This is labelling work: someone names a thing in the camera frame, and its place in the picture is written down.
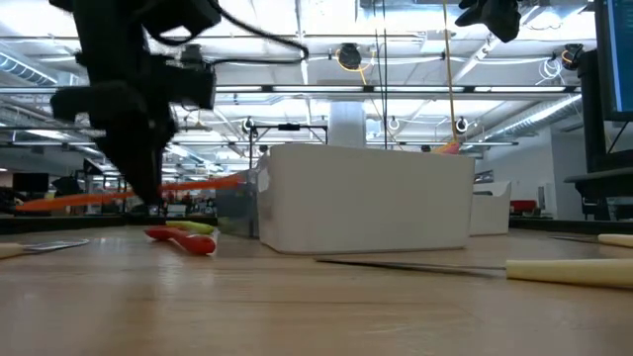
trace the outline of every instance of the white column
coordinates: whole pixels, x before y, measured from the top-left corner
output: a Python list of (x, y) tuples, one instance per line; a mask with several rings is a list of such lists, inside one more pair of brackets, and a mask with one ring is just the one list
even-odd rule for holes
[(329, 144), (365, 147), (365, 110), (363, 102), (331, 102), (327, 122)]

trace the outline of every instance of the orange rod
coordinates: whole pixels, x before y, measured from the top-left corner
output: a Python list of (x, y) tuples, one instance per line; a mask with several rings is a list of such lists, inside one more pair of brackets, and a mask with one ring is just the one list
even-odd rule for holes
[[(227, 189), (243, 183), (243, 179), (238, 174), (233, 174), (224, 178), (218, 178), (207, 182), (185, 182), (185, 183), (169, 183), (160, 186), (161, 191), (165, 190), (199, 190), (199, 189)], [(91, 204), (101, 204), (114, 199), (123, 199), (132, 197), (134, 192), (125, 193), (106, 193), (106, 194), (75, 194), (55, 199), (38, 199), (26, 202), (24, 205), (17, 206), (16, 210), (20, 212), (42, 212), (64, 209), (65, 207), (86, 206)]]

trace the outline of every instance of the monitor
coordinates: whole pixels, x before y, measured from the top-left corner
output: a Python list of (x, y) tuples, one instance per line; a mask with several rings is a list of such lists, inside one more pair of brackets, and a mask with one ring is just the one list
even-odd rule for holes
[(26, 193), (48, 191), (48, 173), (13, 173), (13, 190)]
[(597, 50), (606, 121), (633, 119), (633, 2), (594, 2)]

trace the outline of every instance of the wooden table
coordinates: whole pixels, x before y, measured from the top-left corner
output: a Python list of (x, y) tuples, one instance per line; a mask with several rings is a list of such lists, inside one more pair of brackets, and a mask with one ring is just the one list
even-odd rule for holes
[[(224, 236), (215, 258), (138, 227), (3, 237), (91, 238), (0, 261), (0, 355), (503, 355), (633, 352), (633, 292), (317, 264)], [(633, 258), (515, 231), (384, 260)]]

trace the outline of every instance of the computer monitor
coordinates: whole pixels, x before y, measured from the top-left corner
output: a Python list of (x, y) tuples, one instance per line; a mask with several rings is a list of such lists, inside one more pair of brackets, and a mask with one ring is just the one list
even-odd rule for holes
[(606, 121), (633, 120), (633, 3), (596, 0), (595, 27)]

